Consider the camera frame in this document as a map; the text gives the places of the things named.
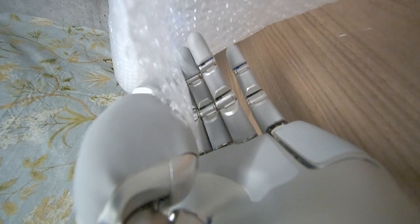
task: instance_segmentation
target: wooden table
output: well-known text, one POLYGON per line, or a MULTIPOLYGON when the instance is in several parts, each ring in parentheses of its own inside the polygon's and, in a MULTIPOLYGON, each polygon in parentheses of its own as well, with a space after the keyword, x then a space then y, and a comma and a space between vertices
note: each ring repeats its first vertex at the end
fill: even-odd
MULTIPOLYGON (((420 0, 341 0, 239 45, 287 121, 363 148, 420 204, 420 0)), ((247 108, 224 51, 217 60, 247 108)))

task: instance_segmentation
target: floral fabric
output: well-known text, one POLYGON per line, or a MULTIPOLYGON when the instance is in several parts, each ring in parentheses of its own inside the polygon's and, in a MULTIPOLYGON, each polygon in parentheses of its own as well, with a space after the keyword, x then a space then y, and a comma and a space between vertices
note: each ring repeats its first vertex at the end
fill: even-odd
POLYGON ((79 144, 122 95, 107 32, 0 14, 0 224, 75 223, 79 144))

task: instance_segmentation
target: white robotic hand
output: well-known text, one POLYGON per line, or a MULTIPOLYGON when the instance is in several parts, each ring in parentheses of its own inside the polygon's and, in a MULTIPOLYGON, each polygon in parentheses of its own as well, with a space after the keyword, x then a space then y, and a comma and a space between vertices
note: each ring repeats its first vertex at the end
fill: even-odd
POLYGON ((197 143, 147 89, 111 105, 77 161, 78 223, 418 223, 418 208, 364 151, 286 123, 232 46, 226 55, 257 136, 204 38, 192 33, 188 45, 178 62, 197 143))

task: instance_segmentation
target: robot finger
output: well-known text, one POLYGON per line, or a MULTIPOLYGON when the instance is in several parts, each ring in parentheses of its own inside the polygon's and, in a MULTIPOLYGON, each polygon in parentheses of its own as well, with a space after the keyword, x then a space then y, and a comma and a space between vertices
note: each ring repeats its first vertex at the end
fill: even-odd
POLYGON ((284 117, 255 80, 239 47, 228 47, 226 57, 261 131, 265 133, 285 123, 284 117))
POLYGON ((257 132, 224 79, 203 36, 199 33, 191 33, 188 36, 188 45, 194 62, 215 101, 215 108, 212 110, 215 109, 221 113, 233 141, 242 143, 257 136, 257 132))
POLYGON ((178 50, 178 63, 190 89, 194 107, 194 119, 198 128, 198 150, 200 154, 232 143, 232 138, 224 124, 222 116, 215 109, 215 103, 203 80, 191 52, 182 47, 178 50), (206 144, 208 138, 211 147, 206 144))

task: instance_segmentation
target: bubble wrap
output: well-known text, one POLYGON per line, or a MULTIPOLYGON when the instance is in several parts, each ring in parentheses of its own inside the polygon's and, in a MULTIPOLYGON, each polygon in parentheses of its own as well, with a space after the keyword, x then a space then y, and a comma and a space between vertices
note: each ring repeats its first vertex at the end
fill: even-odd
POLYGON ((176 49, 199 32, 213 53, 261 28, 336 0, 109 0, 115 76, 124 90, 151 88, 182 121, 192 121, 176 49))

